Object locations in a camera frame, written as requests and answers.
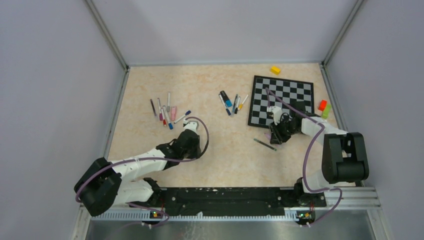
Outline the green gel pen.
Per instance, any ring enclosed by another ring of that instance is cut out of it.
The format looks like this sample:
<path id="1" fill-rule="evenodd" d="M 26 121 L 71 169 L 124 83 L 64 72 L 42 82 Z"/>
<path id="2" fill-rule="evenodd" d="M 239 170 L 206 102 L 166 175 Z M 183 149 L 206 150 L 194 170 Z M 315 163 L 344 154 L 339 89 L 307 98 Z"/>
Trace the green gel pen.
<path id="1" fill-rule="evenodd" d="M 255 142 L 257 142 L 257 143 L 261 144 L 262 146 L 265 146 L 265 147 L 267 147 L 267 148 L 269 148 L 269 149 L 271 149 L 271 150 L 273 150 L 273 151 L 277 151 L 277 149 L 276 149 L 275 147 L 273 147 L 273 146 L 271 146 L 271 145 L 269 145 L 269 144 L 267 144 L 267 143 L 265 143 L 265 142 L 263 142 L 263 141 L 261 141 L 261 140 L 259 140 L 259 139 L 253 138 L 253 140 L 254 140 Z"/>

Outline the white marker dark blue cap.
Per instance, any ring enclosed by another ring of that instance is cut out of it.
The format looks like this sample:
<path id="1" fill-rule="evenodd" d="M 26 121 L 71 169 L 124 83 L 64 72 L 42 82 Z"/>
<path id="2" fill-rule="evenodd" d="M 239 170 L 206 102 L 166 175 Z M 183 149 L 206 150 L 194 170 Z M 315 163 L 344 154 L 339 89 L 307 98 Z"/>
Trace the white marker dark blue cap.
<path id="1" fill-rule="evenodd" d="M 224 102 L 224 99 L 223 99 L 222 95 L 219 93 L 219 94 L 218 94 L 218 96 L 219 96 L 219 98 L 220 98 L 220 100 L 221 100 L 221 103 L 222 103 L 222 105 L 223 105 L 224 109 L 226 110 L 226 113 L 228 114 L 228 116 L 231 116 L 231 112 L 230 112 L 230 110 L 228 109 L 228 107 L 227 107 L 226 103 Z"/>

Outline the pink highlighter pen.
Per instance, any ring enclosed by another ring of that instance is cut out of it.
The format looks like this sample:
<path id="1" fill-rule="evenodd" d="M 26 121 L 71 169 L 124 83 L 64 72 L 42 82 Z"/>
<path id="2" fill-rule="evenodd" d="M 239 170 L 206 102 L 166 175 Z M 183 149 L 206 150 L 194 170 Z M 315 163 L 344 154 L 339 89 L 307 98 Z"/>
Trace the pink highlighter pen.
<path id="1" fill-rule="evenodd" d="M 272 138 L 272 135 L 270 133 L 264 133 L 264 135 L 268 140 Z"/>

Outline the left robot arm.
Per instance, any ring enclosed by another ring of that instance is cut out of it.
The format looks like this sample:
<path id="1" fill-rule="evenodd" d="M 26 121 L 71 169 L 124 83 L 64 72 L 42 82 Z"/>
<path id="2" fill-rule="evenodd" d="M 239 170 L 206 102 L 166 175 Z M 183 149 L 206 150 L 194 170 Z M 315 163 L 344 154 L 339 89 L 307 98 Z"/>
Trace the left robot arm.
<path id="1" fill-rule="evenodd" d="M 117 161 L 98 158 L 75 184 L 76 201 L 93 217 L 112 206 L 133 202 L 154 207 L 160 202 L 161 194 L 152 180 L 141 177 L 191 162 L 201 154 L 200 136 L 186 129 L 178 138 L 140 155 Z"/>

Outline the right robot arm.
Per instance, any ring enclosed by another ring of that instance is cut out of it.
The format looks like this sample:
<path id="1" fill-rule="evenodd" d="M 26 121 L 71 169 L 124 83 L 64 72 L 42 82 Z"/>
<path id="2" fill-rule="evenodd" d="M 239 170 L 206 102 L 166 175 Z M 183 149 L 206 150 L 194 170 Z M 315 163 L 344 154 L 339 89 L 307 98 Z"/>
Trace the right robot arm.
<path id="1" fill-rule="evenodd" d="M 267 115 L 272 118 L 269 124 L 271 144 L 286 143 L 295 134 L 312 138 L 302 167 L 302 176 L 294 184 L 293 190 L 281 197 L 288 207 L 306 207 L 317 201 L 325 191 L 343 191 L 335 185 L 340 182 L 353 183 L 369 176 L 369 165 L 365 140 L 359 132 L 347 132 L 332 126 L 326 119 L 304 109 L 302 101 L 284 112 L 280 106 L 268 106 Z M 307 174 L 307 161 L 314 143 L 322 145 L 321 168 Z"/>

